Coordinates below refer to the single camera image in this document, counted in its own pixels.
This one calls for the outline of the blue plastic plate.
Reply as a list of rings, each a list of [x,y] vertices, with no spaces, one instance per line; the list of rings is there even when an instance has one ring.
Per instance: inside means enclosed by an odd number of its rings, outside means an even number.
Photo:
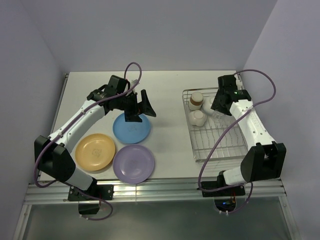
[[[151,123],[146,115],[139,116],[142,122],[126,122],[125,114],[120,114],[113,122],[114,136],[124,144],[136,144],[143,141],[151,131]]]

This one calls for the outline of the brown white ceramic cup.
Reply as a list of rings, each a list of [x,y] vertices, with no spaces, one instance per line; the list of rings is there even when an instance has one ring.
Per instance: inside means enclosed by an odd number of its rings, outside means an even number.
[[[203,94],[195,91],[191,94],[188,102],[188,107],[191,111],[200,110],[204,101]]]

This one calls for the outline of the flower patterned small dish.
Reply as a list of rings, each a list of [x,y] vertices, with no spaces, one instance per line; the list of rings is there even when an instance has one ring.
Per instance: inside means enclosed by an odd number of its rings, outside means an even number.
[[[207,115],[201,110],[191,111],[188,114],[188,120],[192,126],[203,127],[207,121]]]

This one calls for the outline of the purple plastic plate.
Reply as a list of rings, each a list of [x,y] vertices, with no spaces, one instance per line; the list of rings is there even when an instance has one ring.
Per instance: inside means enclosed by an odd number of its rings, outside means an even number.
[[[131,144],[115,154],[112,167],[120,181],[135,185],[151,176],[155,168],[155,157],[145,146]]]

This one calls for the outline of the orange plastic plate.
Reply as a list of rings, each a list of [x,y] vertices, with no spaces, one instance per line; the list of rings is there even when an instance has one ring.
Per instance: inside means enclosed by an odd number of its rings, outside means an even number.
[[[108,166],[116,154],[112,138],[102,133],[84,137],[76,146],[75,161],[85,171],[100,171]]]

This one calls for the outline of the small clear glass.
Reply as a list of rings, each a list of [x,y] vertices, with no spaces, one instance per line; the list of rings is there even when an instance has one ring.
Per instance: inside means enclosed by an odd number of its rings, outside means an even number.
[[[224,121],[225,120],[225,115],[219,111],[215,111],[212,114],[212,118],[214,121]]]

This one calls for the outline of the white ceramic bowl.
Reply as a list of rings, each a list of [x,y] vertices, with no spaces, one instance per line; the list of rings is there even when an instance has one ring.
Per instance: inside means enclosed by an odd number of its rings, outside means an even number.
[[[202,103],[201,109],[207,116],[212,116],[214,114],[214,112],[215,112],[211,108],[212,104],[213,104],[213,101],[214,101],[214,97],[213,96],[208,96],[208,97],[205,97],[203,99],[203,103]]]

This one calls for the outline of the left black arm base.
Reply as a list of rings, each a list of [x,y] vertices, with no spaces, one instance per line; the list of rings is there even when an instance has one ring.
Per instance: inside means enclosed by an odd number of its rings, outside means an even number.
[[[112,184],[97,184],[88,190],[79,190],[74,186],[69,188],[67,200],[69,202],[78,202],[78,213],[81,217],[92,221],[99,221],[109,218],[113,213],[113,206],[108,202],[113,199],[114,186]],[[110,212],[105,217],[94,218],[102,205],[110,208]]]

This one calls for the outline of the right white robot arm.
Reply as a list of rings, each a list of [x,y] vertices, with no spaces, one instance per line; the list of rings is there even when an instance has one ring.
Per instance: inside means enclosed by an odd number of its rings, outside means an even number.
[[[268,133],[257,115],[249,92],[238,89],[234,75],[218,77],[218,90],[211,109],[237,121],[248,149],[239,167],[219,174],[216,189],[220,194],[229,194],[237,184],[281,176],[287,149]]]

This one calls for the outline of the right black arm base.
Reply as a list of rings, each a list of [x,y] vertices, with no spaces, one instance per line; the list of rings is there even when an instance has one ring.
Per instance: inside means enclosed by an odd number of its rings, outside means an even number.
[[[237,206],[236,198],[246,194],[243,185],[220,189],[227,187],[223,174],[218,175],[216,180],[201,181],[200,185],[202,189],[206,190],[201,190],[203,198],[218,198],[214,200],[214,204],[220,214],[233,212]]]

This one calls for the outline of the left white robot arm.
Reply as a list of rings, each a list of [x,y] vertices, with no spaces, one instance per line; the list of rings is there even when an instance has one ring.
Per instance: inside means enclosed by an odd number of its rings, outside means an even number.
[[[34,142],[35,171],[79,189],[79,194],[91,200],[98,193],[97,180],[77,168],[71,152],[80,138],[112,110],[124,112],[126,122],[142,122],[141,114],[155,117],[146,90],[141,101],[134,92],[135,84],[112,75],[108,84],[93,90],[76,114],[50,136],[40,135]]]

